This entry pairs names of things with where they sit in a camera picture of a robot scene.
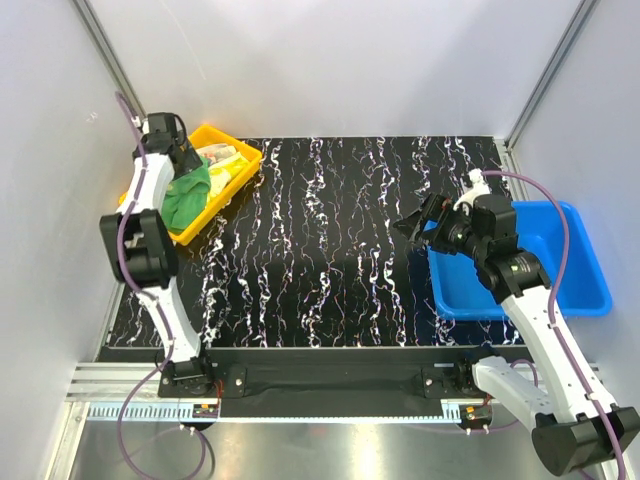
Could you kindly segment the green microfibre towel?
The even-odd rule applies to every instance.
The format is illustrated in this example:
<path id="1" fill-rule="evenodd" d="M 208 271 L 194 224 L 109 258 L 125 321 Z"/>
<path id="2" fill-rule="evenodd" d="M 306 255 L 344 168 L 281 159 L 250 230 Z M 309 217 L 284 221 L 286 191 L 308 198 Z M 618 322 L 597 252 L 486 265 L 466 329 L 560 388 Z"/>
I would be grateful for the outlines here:
<path id="1" fill-rule="evenodd" d="M 173 180 L 165 194 L 161 217 L 167 229 L 181 234 L 200 215 L 208 203 L 211 188 L 208 162 L 199 156 L 201 165 Z"/>

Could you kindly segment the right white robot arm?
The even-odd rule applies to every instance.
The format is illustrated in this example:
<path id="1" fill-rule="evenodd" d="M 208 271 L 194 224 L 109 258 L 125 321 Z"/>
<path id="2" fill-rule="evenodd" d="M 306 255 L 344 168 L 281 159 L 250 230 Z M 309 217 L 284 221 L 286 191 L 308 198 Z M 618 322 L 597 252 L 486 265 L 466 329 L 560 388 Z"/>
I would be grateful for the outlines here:
<path id="1" fill-rule="evenodd" d="M 555 476 L 615 463 L 626 478 L 625 449 L 639 433 L 639 414 L 621 407 L 586 361 L 552 297 L 553 285 L 536 255 L 519 245 L 509 199 L 484 194 L 455 208 L 431 194 L 420 209 L 395 222 L 409 241 L 471 259 L 482 286 L 523 335 L 539 389 L 491 350 L 476 349 L 454 367 L 466 396 L 498 400 L 530 432 L 534 450 Z"/>

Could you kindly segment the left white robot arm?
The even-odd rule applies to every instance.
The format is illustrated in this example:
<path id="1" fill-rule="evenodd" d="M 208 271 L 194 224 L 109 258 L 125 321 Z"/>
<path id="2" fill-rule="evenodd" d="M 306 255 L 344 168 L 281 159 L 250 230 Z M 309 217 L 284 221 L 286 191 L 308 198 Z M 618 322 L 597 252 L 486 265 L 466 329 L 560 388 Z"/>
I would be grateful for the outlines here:
<path id="1" fill-rule="evenodd" d="M 117 211 L 100 218 L 100 233 L 114 277 L 129 286 L 160 335 L 164 394 L 203 396 L 216 372 L 178 292 L 179 260 L 161 217 L 170 183 L 197 168 L 197 154 L 176 114 L 151 113 L 132 126 L 133 177 Z"/>

